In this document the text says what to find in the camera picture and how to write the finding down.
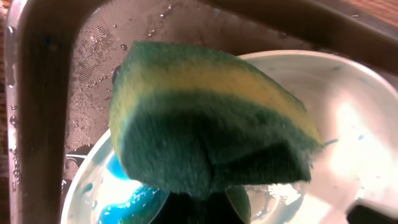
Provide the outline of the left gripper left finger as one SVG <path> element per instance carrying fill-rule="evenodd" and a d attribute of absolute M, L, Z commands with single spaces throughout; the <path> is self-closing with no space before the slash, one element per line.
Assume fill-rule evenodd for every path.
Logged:
<path fill-rule="evenodd" d="M 170 193 L 149 224 L 198 223 L 193 200 L 187 194 Z"/>

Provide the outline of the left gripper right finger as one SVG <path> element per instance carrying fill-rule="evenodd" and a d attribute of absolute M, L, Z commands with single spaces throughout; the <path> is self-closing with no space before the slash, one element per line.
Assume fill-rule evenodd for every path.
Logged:
<path fill-rule="evenodd" d="M 246 222 L 246 191 L 228 189 L 211 194 L 199 203 L 199 224 L 244 224 Z"/>

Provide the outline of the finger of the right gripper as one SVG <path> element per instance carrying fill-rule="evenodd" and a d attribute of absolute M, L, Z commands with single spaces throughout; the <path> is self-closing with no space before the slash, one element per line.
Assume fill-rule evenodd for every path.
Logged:
<path fill-rule="evenodd" d="M 349 224 L 397 224 L 397 217 L 382 207 L 357 200 L 346 212 Z"/>

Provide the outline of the green yellow sponge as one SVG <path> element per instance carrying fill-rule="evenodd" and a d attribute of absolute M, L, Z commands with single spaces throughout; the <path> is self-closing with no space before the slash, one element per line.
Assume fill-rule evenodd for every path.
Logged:
<path fill-rule="evenodd" d="M 113 82 L 109 129 L 128 177 L 200 199 L 309 181 L 322 148 L 303 103 L 255 66 L 168 42 L 133 44 Z"/>

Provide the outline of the white plate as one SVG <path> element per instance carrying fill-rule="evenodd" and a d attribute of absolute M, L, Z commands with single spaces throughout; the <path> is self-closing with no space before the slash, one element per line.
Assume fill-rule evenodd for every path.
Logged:
<path fill-rule="evenodd" d="M 324 150 L 312 181 L 248 186 L 252 223 L 397 221 L 397 92 L 373 70 L 336 55 L 273 50 L 243 59 L 293 93 L 312 114 Z"/>

